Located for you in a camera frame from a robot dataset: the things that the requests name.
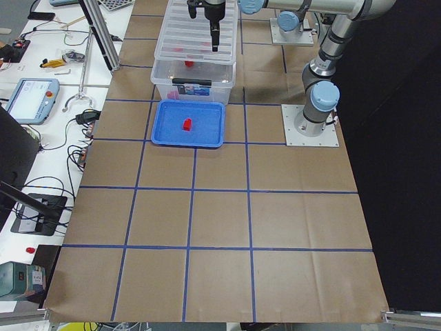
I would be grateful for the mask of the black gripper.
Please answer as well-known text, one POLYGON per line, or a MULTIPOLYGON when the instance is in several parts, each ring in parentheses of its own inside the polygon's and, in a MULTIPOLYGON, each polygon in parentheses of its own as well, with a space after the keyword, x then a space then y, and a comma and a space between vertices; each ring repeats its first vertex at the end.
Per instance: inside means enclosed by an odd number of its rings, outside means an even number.
POLYGON ((210 35, 212 51, 218 52, 220 43, 220 23, 225 18, 226 0, 187 0, 187 7, 191 19, 195 19, 197 8, 204 9, 205 18, 210 20, 210 35))

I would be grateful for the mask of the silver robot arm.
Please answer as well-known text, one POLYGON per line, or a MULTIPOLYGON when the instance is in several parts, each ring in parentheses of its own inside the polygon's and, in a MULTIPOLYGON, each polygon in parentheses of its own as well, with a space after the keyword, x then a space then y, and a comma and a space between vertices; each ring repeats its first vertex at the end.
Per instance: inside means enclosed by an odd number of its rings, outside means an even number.
POLYGON ((255 14, 263 8, 294 12, 322 12, 336 18, 326 34, 318 55, 303 69, 302 82, 306 103, 294 119, 296 130, 306 137, 317 137, 329 125, 327 118, 336 109, 340 92, 331 82, 336 64, 351 41, 361 21, 381 17, 394 1, 238 1, 245 14, 255 14))
POLYGON ((284 10, 277 16, 277 24, 283 32, 309 32, 310 29, 304 25, 306 11, 288 11, 284 10))

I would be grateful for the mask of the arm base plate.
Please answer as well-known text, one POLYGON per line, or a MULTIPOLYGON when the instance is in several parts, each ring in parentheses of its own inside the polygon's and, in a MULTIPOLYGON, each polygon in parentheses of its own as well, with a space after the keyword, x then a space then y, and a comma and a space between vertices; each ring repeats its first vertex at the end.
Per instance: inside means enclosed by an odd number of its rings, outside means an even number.
POLYGON ((309 26, 308 18, 305 18, 302 23, 299 24, 292 31, 282 30, 276 18, 269 20, 271 28, 271 42, 274 45, 292 45, 300 47, 312 47, 314 40, 312 36, 313 29, 309 26))
POLYGON ((304 105, 281 105, 286 146, 338 148, 340 144, 332 114, 322 123, 312 123, 304 117, 303 108, 304 105))

